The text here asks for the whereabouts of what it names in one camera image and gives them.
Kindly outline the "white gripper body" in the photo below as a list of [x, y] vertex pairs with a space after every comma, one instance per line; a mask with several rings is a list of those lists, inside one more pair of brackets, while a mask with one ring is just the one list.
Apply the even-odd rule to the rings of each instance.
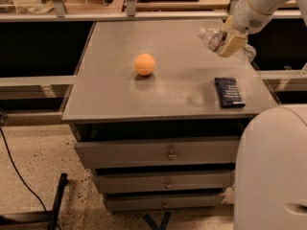
[[232, 14], [232, 27], [241, 33], [257, 34], [272, 20], [270, 14], [255, 9], [248, 0], [239, 0]]

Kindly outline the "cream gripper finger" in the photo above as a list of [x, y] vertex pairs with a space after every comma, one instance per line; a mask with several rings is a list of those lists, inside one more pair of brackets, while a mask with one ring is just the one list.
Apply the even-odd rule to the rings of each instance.
[[222, 31], [231, 34], [235, 31], [232, 24], [233, 17], [230, 15], [222, 26]]
[[231, 57], [238, 50], [243, 48], [248, 42], [245, 36], [238, 36], [235, 34], [229, 34], [223, 45], [220, 47], [218, 55], [224, 58]]

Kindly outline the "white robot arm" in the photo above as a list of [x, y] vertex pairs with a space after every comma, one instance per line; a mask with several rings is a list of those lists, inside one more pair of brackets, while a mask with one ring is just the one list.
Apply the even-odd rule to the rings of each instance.
[[[289, 0], [239, 0], [226, 20], [229, 57]], [[296, 0], [302, 15], [307, 0]], [[280, 105], [257, 115], [237, 151], [234, 230], [307, 230], [307, 106]]]

